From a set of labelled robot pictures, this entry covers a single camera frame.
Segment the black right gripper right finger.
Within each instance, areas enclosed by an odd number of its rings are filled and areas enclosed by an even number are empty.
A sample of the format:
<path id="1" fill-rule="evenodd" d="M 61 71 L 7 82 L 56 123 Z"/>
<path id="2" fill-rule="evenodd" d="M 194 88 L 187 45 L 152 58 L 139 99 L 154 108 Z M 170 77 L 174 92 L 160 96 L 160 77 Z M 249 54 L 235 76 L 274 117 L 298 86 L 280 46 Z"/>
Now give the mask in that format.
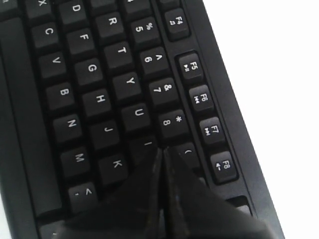
<path id="1" fill-rule="evenodd" d="M 273 230 L 220 198 L 173 147 L 163 150 L 169 239 L 274 239 Z"/>

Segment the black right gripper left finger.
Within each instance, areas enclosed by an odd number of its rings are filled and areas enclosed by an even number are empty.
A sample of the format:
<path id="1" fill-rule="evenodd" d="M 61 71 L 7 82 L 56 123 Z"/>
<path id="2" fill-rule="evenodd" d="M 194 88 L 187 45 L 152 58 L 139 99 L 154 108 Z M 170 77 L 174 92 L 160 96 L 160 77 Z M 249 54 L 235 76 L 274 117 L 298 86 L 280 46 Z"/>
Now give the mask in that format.
<path id="1" fill-rule="evenodd" d="M 62 223 L 57 239 L 156 239 L 163 150 L 149 152 L 112 195 Z"/>

